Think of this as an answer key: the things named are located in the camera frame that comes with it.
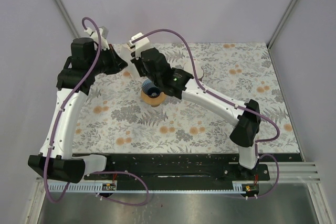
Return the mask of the blue plastic dripper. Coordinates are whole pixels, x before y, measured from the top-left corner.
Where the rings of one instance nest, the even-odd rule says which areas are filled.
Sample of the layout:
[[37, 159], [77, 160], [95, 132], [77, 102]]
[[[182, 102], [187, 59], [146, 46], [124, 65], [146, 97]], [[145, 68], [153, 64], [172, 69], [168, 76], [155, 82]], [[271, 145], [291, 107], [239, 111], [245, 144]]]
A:
[[149, 79], [142, 83], [141, 89], [150, 98], [156, 98], [161, 94], [161, 90]]

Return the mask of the coffee filter paper pack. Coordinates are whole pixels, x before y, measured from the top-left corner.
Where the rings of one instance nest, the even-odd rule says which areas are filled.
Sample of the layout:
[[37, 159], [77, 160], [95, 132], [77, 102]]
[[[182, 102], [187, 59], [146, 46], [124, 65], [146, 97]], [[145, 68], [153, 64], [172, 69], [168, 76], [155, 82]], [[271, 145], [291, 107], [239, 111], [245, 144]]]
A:
[[133, 57], [131, 56], [132, 52], [132, 49], [130, 49], [127, 44], [121, 45], [120, 57], [128, 64], [125, 69], [130, 73], [133, 78], [136, 79], [139, 75], [135, 65], [131, 62], [131, 59], [133, 59]]

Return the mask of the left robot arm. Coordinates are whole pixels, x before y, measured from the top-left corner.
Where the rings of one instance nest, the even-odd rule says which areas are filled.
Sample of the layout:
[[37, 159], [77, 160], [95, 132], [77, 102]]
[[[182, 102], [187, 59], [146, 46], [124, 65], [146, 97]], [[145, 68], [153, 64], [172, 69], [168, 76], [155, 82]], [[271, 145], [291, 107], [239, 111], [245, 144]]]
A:
[[87, 37], [71, 43], [71, 56], [57, 77], [56, 107], [47, 137], [39, 153], [28, 158], [28, 166], [41, 177], [78, 183], [84, 175], [94, 172], [102, 179], [109, 179], [114, 173], [113, 165], [103, 155], [72, 155], [78, 116], [95, 77], [117, 74], [128, 65], [111, 44], [99, 54], [97, 49], [97, 42]]

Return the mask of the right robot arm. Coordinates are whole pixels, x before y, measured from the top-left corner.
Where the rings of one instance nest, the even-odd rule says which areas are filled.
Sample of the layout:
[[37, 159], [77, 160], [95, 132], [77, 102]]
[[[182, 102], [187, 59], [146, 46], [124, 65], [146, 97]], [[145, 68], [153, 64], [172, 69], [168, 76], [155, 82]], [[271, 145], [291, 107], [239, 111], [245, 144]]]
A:
[[231, 99], [203, 85], [183, 69], [171, 67], [165, 55], [156, 48], [141, 53], [131, 52], [131, 62], [139, 76], [147, 77], [161, 92], [170, 97], [193, 102], [219, 115], [234, 128], [229, 138], [238, 146], [239, 173], [250, 180], [258, 173], [255, 137], [259, 132], [259, 104]]

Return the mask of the white paper coffee filter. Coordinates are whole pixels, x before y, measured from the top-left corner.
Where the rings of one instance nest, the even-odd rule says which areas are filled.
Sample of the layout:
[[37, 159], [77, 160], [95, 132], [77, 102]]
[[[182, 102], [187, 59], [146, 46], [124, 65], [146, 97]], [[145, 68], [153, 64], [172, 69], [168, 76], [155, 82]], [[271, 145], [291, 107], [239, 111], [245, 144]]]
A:
[[[202, 81], [202, 78], [204, 76], [204, 70], [202, 69], [200, 62], [196, 59], [194, 59], [194, 65], [195, 65], [195, 71], [196, 71], [197, 79], [199, 81]], [[192, 74], [195, 77], [191, 61], [188, 61], [184, 64], [183, 70]]]

